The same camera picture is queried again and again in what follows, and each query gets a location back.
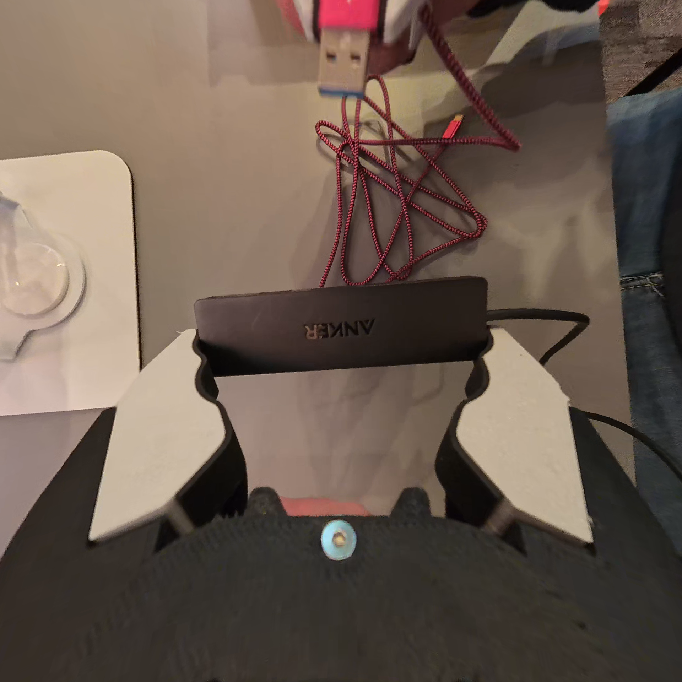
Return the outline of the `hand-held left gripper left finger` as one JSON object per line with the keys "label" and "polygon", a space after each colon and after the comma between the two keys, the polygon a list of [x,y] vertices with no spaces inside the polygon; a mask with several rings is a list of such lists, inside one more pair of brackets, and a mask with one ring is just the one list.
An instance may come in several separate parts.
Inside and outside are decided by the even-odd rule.
{"label": "hand-held left gripper left finger", "polygon": [[242,514],[248,474],[196,329],[180,333],[118,401],[89,541],[161,520],[178,535]]}

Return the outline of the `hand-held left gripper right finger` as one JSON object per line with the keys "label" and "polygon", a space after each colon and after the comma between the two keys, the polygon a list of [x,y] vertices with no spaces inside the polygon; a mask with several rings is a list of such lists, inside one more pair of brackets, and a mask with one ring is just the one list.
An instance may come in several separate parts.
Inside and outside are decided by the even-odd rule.
{"label": "hand-held left gripper right finger", "polygon": [[589,545],[569,399],[505,329],[488,339],[434,464],[446,514],[497,537],[526,524]]}

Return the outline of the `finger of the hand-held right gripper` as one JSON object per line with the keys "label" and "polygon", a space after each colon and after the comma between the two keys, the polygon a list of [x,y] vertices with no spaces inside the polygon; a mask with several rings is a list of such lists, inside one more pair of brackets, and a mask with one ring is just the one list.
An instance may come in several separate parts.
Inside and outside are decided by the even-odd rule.
{"label": "finger of the hand-held right gripper", "polygon": [[379,35],[383,44],[397,44],[404,35],[409,44],[419,44],[423,28],[420,12],[423,1],[382,1]]}
{"label": "finger of the hand-held right gripper", "polygon": [[292,1],[292,8],[297,17],[302,34],[309,42],[320,41],[319,29],[320,1]]}

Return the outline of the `black usb hub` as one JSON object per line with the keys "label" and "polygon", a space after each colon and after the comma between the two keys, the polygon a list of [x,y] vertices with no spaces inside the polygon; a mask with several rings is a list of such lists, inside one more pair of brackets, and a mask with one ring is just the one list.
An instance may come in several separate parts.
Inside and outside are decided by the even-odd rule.
{"label": "black usb hub", "polygon": [[450,277],[209,297],[194,313],[216,378],[475,361],[488,283]]}

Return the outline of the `person's blue jeans legs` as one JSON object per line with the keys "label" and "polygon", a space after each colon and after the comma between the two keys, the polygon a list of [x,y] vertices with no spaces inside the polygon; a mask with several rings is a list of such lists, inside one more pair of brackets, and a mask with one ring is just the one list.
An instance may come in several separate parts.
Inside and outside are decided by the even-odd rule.
{"label": "person's blue jeans legs", "polygon": [[611,104],[632,424],[681,468],[681,88]]}

